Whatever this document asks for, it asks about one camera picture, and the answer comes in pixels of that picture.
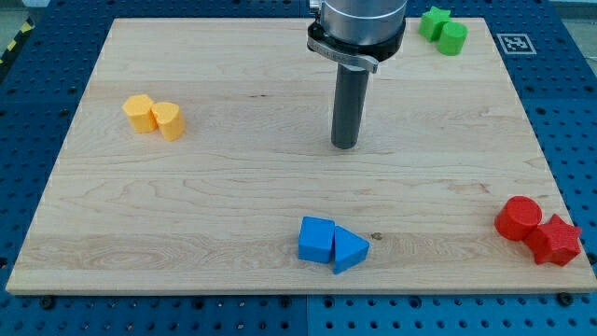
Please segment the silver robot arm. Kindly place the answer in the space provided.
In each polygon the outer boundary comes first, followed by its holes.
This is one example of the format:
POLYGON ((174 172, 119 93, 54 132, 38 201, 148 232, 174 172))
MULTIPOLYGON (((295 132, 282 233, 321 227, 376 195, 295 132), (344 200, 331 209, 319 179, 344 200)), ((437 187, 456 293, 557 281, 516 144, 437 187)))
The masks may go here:
POLYGON ((352 70, 376 73, 397 53, 406 28, 407 0, 319 0, 307 47, 352 70))

